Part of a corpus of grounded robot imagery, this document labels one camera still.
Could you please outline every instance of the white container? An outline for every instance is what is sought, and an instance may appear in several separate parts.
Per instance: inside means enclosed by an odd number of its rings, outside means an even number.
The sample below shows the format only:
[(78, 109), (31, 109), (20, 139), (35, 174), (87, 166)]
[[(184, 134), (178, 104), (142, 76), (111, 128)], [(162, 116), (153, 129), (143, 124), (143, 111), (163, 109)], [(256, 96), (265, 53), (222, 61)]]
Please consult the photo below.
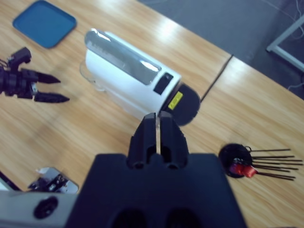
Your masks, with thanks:
[(172, 69), (110, 32), (92, 29), (85, 36), (85, 44), (85, 64), (92, 74), (87, 79), (138, 119), (158, 114), (181, 79)]

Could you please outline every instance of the black screw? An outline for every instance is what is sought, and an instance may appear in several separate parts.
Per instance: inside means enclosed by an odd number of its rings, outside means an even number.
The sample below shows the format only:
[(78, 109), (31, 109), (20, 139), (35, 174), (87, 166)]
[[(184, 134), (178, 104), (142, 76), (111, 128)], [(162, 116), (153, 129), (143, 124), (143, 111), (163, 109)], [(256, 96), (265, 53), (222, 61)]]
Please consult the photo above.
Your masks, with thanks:
[(55, 196), (43, 199), (34, 209), (34, 216), (37, 219), (45, 219), (50, 216), (58, 206), (58, 200)]

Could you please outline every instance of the electronic device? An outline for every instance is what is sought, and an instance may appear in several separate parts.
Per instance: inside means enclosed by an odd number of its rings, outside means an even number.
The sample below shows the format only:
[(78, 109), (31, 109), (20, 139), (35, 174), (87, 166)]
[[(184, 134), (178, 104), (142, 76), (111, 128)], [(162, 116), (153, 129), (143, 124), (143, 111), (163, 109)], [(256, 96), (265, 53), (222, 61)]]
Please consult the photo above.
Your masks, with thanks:
[(200, 108), (200, 97), (181, 82), (181, 75), (118, 36), (92, 29), (85, 36), (85, 64), (95, 85), (124, 110), (142, 119), (161, 110), (178, 125), (189, 123)]

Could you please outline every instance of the yellow label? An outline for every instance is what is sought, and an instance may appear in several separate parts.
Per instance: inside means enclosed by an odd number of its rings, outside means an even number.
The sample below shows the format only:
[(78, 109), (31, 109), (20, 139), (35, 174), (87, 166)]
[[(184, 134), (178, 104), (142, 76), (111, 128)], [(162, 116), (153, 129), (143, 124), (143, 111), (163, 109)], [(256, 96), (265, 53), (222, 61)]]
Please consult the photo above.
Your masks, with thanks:
[(171, 100), (170, 104), (168, 105), (168, 108), (173, 110), (177, 106), (177, 104), (180, 102), (182, 96), (183, 96), (183, 94), (180, 91), (178, 91), (176, 93), (176, 95), (173, 97), (173, 99)]

